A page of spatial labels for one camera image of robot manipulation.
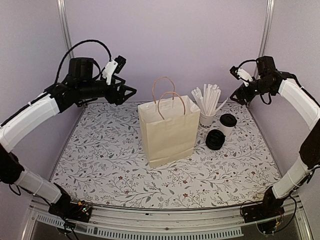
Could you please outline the stack of black lids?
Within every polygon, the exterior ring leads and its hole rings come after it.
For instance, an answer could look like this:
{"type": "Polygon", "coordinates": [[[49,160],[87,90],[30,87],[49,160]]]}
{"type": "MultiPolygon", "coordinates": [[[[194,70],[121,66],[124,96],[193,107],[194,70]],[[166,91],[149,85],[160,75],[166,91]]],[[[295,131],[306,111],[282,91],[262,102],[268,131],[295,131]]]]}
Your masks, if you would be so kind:
{"type": "Polygon", "coordinates": [[[210,130],[206,136],[205,144],[211,150],[220,150],[225,142],[226,136],[218,129],[210,130]]]}

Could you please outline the kraft paper bag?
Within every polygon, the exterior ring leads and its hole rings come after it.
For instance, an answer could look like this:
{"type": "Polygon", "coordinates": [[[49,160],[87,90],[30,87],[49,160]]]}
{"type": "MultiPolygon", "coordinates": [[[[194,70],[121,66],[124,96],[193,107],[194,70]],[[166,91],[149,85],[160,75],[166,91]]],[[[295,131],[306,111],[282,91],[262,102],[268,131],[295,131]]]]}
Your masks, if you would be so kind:
{"type": "Polygon", "coordinates": [[[196,143],[200,108],[188,95],[176,89],[138,105],[142,146],[151,168],[159,167],[192,155],[196,143]]]}

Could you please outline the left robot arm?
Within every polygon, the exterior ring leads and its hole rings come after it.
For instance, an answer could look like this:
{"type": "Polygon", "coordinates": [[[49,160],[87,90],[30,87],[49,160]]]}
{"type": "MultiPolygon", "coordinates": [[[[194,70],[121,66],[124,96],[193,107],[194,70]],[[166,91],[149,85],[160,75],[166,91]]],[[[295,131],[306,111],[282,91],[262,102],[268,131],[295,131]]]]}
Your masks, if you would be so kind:
{"type": "Polygon", "coordinates": [[[110,58],[106,66],[99,67],[97,75],[94,75],[94,67],[99,64],[93,58],[71,58],[68,73],[62,82],[56,79],[36,99],[1,123],[0,181],[43,198],[63,217],[70,217],[75,211],[70,195],[59,185],[22,166],[12,151],[35,128],[72,105],[81,107],[105,98],[108,103],[119,106],[135,95],[136,89],[127,86],[126,81],[118,77],[126,61],[121,55],[110,58]]]}

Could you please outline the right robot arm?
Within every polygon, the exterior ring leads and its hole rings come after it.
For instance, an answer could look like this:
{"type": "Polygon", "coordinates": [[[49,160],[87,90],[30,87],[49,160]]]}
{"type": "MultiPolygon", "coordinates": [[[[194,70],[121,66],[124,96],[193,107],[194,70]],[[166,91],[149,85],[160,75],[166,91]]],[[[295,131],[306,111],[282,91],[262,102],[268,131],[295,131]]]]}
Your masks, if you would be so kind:
{"type": "Polygon", "coordinates": [[[295,74],[278,70],[273,57],[265,55],[250,61],[256,64],[257,77],[243,69],[247,60],[230,68],[229,72],[242,82],[230,99],[240,105],[248,105],[256,96],[268,95],[271,98],[279,95],[296,110],[308,128],[308,135],[294,164],[264,193],[258,213],[262,218],[269,218],[293,191],[309,182],[320,167],[320,104],[300,84],[295,74]]]}

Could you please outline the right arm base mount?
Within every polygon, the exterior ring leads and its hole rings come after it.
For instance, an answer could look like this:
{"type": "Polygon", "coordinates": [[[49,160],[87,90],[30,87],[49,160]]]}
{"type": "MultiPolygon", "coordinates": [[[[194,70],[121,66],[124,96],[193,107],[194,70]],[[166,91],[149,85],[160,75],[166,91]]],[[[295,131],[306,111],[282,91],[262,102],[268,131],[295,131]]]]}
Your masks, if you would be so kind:
{"type": "MultiPolygon", "coordinates": [[[[262,203],[257,203],[249,206],[240,207],[240,215],[243,217],[245,223],[251,223],[268,218],[280,216],[285,213],[283,203],[286,198],[276,198],[273,191],[269,189],[265,192],[262,203]]],[[[265,235],[273,234],[278,226],[280,220],[270,220],[259,223],[258,230],[265,235]]]]}

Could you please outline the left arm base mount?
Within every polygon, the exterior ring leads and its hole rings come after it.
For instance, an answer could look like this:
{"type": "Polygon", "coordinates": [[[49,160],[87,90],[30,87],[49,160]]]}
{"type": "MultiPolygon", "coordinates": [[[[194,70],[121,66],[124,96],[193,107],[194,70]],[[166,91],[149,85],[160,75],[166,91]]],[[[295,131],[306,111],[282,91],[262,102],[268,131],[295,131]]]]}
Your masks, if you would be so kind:
{"type": "Polygon", "coordinates": [[[88,223],[92,215],[92,210],[92,206],[84,200],[73,203],[69,198],[64,198],[59,199],[57,203],[52,203],[48,213],[61,217],[62,219],[88,223]]]}

